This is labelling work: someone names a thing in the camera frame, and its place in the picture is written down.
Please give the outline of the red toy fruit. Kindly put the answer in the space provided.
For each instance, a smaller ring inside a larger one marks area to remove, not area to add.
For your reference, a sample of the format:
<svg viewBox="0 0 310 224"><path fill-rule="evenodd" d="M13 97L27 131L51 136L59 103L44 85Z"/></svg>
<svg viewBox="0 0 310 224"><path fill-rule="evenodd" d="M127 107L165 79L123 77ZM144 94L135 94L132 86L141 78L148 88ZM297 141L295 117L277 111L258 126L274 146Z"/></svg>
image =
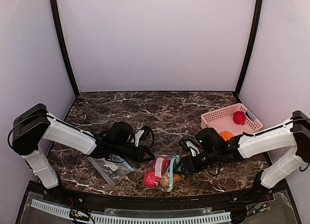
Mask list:
<svg viewBox="0 0 310 224"><path fill-rule="evenodd" d="M156 171L160 169L161 173L164 174L168 171L170 166L170 159L167 157L157 157L152 163L152 170Z"/></svg>

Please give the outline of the large clear zip bag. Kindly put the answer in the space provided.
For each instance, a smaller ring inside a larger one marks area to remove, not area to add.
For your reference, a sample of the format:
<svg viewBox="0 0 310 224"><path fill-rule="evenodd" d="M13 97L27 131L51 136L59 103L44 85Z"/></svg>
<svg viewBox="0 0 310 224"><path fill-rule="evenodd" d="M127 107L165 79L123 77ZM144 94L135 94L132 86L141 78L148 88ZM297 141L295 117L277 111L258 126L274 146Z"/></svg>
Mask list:
<svg viewBox="0 0 310 224"><path fill-rule="evenodd" d="M155 175L160 177L160 183L154 188L160 188L166 192L171 192L173 190L174 186L176 184L180 183L183 179L183 176L181 175L181 173L173 173L173 166L177 160L180 160L180 157L178 155L175 157L168 157L168 156L157 156L157 157L169 158L170 159L170 166L169 166L168 171L164 174L161 173L160 169L157 169L156 171L154 171Z"/></svg>

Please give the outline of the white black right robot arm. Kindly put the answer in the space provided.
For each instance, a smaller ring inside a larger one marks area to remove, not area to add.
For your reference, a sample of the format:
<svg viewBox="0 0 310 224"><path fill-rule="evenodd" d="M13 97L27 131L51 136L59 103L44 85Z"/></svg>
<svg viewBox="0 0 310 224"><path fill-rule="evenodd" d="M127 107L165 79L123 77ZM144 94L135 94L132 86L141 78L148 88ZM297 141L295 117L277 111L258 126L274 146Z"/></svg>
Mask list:
<svg viewBox="0 0 310 224"><path fill-rule="evenodd" d="M224 140L214 128L204 128L195 136L202 152L181 158L172 171L190 175L207 169L214 163L233 163L280 148L287 152L270 167L259 172L255 185L271 189L295 170L304 171L310 165L310 119L301 111L293 112L281 124L256 132L242 133Z"/></svg>

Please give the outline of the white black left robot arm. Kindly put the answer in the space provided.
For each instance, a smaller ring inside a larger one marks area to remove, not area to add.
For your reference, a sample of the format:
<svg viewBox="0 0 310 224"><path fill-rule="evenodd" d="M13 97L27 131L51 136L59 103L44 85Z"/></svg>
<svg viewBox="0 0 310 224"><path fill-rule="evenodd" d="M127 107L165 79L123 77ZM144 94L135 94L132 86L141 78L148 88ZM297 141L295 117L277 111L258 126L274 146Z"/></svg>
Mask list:
<svg viewBox="0 0 310 224"><path fill-rule="evenodd" d="M130 124L119 121L100 133L93 133L57 118L47 111L46 105L38 103L14 120L7 143L47 190L62 185L47 154L39 146L41 141L61 144L93 159L111 161L113 156L119 156L123 160L148 162L155 158L151 152L155 136L149 126L134 132Z"/></svg>

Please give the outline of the small clear zip bag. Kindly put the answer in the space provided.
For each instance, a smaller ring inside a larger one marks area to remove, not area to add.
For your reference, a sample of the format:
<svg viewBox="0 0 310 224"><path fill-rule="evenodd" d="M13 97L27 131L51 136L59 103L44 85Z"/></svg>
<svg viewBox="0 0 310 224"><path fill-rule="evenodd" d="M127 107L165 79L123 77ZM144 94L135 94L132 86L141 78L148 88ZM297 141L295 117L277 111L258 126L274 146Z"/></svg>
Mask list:
<svg viewBox="0 0 310 224"><path fill-rule="evenodd" d="M88 157L88 160L111 187L116 186L135 170L123 158L116 155L112 155L110 159Z"/></svg>

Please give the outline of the orange toy fruit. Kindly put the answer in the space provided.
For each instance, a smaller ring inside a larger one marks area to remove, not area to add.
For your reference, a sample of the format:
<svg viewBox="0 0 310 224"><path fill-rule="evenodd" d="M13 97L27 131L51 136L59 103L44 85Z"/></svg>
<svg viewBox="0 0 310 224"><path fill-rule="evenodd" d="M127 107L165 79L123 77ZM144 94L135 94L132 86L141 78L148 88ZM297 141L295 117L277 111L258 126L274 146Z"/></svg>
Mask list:
<svg viewBox="0 0 310 224"><path fill-rule="evenodd" d="M223 131L219 134L225 141L230 140L234 135L229 131Z"/></svg>

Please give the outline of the pink plastic basket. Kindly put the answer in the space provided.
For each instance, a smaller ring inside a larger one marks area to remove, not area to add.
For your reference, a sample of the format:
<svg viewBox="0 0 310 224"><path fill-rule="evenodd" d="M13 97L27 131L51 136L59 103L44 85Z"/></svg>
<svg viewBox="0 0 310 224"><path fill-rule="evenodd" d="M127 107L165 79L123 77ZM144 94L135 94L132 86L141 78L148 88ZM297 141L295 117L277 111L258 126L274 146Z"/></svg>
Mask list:
<svg viewBox="0 0 310 224"><path fill-rule="evenodd" d="M243 125L238 125L233 121L235 112L240 111L246 115ZM255 116L250 119L252 113L241 103L230 105L215 111L207 112L201 115L201 129L214 128L218 133L229 131L234 136L243 132L252 134L263 128L262 122Z"/></svg>

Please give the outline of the red toy strawberry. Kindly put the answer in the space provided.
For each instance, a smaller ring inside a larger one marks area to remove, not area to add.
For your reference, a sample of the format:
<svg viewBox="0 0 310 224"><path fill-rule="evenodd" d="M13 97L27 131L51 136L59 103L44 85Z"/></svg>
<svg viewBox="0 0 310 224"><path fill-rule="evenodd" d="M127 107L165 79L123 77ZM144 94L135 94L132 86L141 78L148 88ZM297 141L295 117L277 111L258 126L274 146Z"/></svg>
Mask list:
<svg viewBox="0 0 310 224"><path fill-rule="evenodd" d="M233 121L237 125L243 125L246 121L246 115L242 111L237 111L233 114Z"/></svg>

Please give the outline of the black front rail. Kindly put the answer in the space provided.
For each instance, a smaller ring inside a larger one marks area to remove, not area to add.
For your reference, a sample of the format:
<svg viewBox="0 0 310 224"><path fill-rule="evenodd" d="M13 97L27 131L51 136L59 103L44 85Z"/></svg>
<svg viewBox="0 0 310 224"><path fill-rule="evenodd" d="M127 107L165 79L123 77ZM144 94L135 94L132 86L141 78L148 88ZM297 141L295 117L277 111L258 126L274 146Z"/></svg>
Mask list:
<svg viewBox="0 0 310 224"><path fill-rule="evenodd" d="M266 201L266 198L251 200L249 189L208 194L200 196L173 197L130 197L102 195L89 192L63 189L61 192L47 192L41 184L37 184L36 192L48 201L58 201L61 204L73 204L75 208L103 211L107 208L141 209L141 210L173 210L211 207L213 210L244 210L246 205Z"/></svg>

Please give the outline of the left black frame post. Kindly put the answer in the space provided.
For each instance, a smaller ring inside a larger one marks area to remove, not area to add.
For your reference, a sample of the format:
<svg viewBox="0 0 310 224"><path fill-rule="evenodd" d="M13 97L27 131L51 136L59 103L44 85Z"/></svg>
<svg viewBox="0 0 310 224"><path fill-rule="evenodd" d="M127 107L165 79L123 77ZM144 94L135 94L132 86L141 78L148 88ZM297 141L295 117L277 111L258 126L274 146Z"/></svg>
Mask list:
<svg viewBox="0 0 310 224"><path fill-rule="evenodd" d="M62 24L61 24L61 18L60 18L60 13L59 13L59 8L58 8L58 3L57 0L50 0L50 7L52 11L52 17L53 17L53 22L54 22L54 27L56 31L56 36L58 39L58 44L60 47L61 55L62 55L62 60L65 66L65 70L67 73L67 76L69 78L69 82L72 88L72 91L74 93L74 96L77 97L79 95L79 89L78 85L74 76L74 72L71 66L71 62L69 59L69 54L68 50L66 47L66 42L64 39L63 31L62 31Z"/></svg>

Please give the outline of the black frame post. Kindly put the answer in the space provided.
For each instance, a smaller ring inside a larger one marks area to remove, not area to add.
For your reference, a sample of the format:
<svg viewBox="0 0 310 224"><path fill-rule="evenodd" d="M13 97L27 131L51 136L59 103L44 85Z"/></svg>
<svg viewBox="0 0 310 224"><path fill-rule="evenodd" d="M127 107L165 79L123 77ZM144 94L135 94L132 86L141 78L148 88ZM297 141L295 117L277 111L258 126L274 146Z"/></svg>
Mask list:
<svg viewBox="0 0 310 224"><path fill-rule="evenodd" d="M61 24L61 18L60 18L60 13L59 13L59 8L58 8L58 3L57 0L50 0L50 7L52 11L52 17L53 17L53 22L54 22L54 27L56 31L56 36L58 39L58 44L60 47L61 55L62 55L62 60L65 66L65 70L67 73L67 76L69 78L69 82L72 88L72 91L74 93L74 96L77 97L79 95L79 89L78 85L74 76L74 72L71 66L71 62L69 59L69 54L68 50L66 47L66 42L64 39L63 31L62 31L62 24Z"/></svg>
<svg viewBox="0 0 310 224"><path fill-rule="evenodd" d="M252 55L252 51L253 51L256 35L257 35L262 5L263 5L263 0L255 0L255 7L254 7L253 19L252 19L251 29L249 33L249 38L248 38L248 44L247 44L247 48L245 51L245 56L244 56L241 71L238 77L238 81L237 81L235 90L233 92L235 99L238 100L239 102L241 102L239 95L241 93L242 86L245 81L246 73L248 70L249 62L251 59L251 55Z"/></svg>

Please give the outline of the right black frame post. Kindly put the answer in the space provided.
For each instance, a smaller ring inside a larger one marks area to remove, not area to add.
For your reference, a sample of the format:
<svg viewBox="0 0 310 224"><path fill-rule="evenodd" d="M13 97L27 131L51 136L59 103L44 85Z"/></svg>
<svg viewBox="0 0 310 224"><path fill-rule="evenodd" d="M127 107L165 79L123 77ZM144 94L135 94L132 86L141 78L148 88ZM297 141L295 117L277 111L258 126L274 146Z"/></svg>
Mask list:
<svg viewBox="0 0 310 224"><path fill-rule="evenodd" d="M248 44L247 44L247 48L245 51L245 56L244 56L241 71L238 77L238 81L237 81L235 90L233 92L235 99L238 100L239 102L241 102L239 95L241 93L242 86L245 81L246 73L248 70L249 62L251 59L251 55L252 55L252 51L253 51L256 35L257 35L262 5L263 5L263 0L255 0L255 7L254 7L253 19L252 19L251 29L249 33L249 38L248 38Z"/></svg>

